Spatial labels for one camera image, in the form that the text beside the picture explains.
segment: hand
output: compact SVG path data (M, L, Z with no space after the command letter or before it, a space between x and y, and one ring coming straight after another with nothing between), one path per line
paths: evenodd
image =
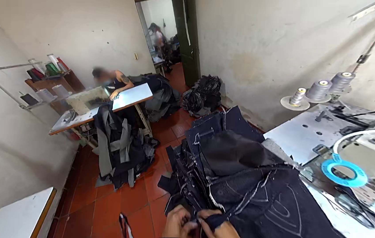
M182 205L175 207L167 215L163 237L187 238L190 230L198 227L195 222L186 222L188 220L190 220L190 213Z
M111 93L110 95L110 99L111 100L114 100L116 98L116 96L119 94L120 92L118 90L115 90L113 93Z
M211 215L214 214L221 214L220 210L202 210L198 212L199 222L201 223L203 231L205 231L206 236L208 238L240 238L240 236L237 234L236 229L234 229L233 225L225 221L223 222L219 227L217 227L212 233L211 228L209 228L209 225L206 224L204 219L208 218Z

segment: dark green door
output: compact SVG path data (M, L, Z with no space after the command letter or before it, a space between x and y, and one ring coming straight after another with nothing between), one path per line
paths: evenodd
M193 86L201 77L195 0L172 1L185 82L186 85Z

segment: pile of fabric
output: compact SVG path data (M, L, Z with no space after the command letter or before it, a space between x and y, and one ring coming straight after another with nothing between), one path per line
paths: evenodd
M98 147L93 152L99 155L100 166L96 186L112 182L117 189L128 182L133 187L135 179L152 164L159 141L136 128L133 107L114 113L112 103L100 106L94 116Z
M191 116L205 116L221 105L221 79L217 76L202 76L195 85L183 94L183 109Z
M220 209L205 221L212 230L229 220L242 238L333 238L335 230L294 162L251 127L238 107L196 120L167 154L173 169L158 186L171 195L168 214L182 204L191 217Z
M167 118L180 108L180 92L170 86L168 79L160 74L129 76L135 86L147 83L153 98L142 103L150 122L157 122L161 117Z

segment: tattoo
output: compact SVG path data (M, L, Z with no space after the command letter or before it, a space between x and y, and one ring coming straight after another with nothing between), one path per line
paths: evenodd
M127 78L124 74L121 76L121 78L123 79L123 82L125 82L125 83L130 82L129 78Z

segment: denim fabric pieces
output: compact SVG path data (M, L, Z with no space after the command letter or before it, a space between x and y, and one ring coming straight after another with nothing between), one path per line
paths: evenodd
M192 217L201 209L218 208L222 215L206 219L210 228L229 220L242 238L343 237L299 171L261 145L263 135L238 107L192 125L181 146L167 148L174 172L163 187L171 195L166 212L185 203Z

